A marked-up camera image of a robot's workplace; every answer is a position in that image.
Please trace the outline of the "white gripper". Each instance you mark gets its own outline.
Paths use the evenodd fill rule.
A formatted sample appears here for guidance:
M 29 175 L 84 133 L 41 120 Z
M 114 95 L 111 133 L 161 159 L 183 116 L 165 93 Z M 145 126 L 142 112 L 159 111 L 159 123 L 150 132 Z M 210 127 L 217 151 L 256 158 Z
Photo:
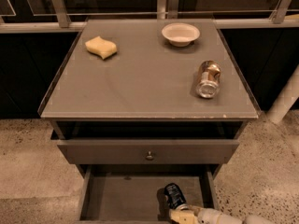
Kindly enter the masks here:
M 190 210 L 170 210 L 170 218 L 177 224 L 242 224 L 243 221 L 231 217 L 223 212 L 204 208 L 196 205 L 189 205 Z

